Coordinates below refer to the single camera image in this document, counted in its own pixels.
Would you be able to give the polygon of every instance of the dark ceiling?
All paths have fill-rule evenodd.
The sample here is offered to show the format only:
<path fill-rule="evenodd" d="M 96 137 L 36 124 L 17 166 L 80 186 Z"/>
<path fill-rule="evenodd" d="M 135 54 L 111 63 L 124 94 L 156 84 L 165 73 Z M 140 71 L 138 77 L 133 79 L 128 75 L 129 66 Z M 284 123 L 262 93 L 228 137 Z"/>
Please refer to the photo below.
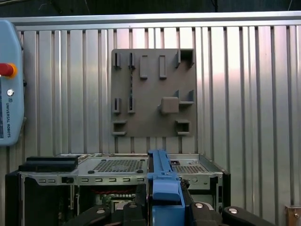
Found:
<path fill-rule="evenodd" d="M 0 17 L 301 10 L 301 0 L 0 0 Z"/>

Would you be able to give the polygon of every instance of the blue plastic casing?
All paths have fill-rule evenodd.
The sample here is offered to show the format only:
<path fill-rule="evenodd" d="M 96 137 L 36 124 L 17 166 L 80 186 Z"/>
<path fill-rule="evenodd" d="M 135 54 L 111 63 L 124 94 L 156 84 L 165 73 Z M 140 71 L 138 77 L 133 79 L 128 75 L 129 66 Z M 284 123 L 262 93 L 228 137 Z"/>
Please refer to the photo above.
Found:
<path fill-rule="evenodd" d="M 165 150 L 151 150 L 154 172 L 148 173 L 153 181 L 152 198 L 154 201 L 175 202 L 175 205 L 153 205 L 153 226 L 183 226 L 185 221 L 185 203 L 178 175 L 173 172 Z"/>
<path fill-rule="evenodd" d="M 14 78 L 0 77 L 0 146 L 14 145 L 19 138 L 24 118 L 24 85 L 22 47 L 12 23 L 0 20 L 0 63 L 13 63 Z"/>

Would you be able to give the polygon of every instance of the metal panel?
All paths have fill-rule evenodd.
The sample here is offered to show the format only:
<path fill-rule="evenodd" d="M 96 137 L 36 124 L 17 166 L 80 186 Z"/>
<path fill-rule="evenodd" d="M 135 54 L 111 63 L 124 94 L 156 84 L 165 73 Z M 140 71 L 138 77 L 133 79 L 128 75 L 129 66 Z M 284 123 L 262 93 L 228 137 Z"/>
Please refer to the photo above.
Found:
<path fill-rule="evenodd" d="M 232 173 L 233 205 L 284 225 L 284 205 L 301 204 L 301 12 L 10 20 L 27 122 L 0 150 L 0 225 L 4 175 L 37 154 L 198 152 Z M 196 49 L 198 136 L 112 137 L 111 51 L 178 47 Z"/>

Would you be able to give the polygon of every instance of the red emergency stop button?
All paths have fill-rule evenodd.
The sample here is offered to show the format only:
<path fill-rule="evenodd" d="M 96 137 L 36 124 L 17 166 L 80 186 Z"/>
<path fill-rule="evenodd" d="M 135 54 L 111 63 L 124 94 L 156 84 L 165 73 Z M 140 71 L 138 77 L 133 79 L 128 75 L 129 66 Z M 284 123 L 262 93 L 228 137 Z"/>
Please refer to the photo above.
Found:
<path fill-rule="evenodd" d="M 17 73 L 14 64 L 0 63 L 0 75 L 8 78 L 14 78 Z"/>

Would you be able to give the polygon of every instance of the metal bracket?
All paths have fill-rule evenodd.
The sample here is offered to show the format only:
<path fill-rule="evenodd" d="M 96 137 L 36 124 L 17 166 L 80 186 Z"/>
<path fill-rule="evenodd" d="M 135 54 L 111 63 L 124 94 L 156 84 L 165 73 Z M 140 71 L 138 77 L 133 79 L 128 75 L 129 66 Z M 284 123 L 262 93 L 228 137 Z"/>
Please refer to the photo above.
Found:
<path fill-rule="evenodd" d="M 297 226 L 301 217 L 301 206 L 286 206 L 286 226 Z"/>

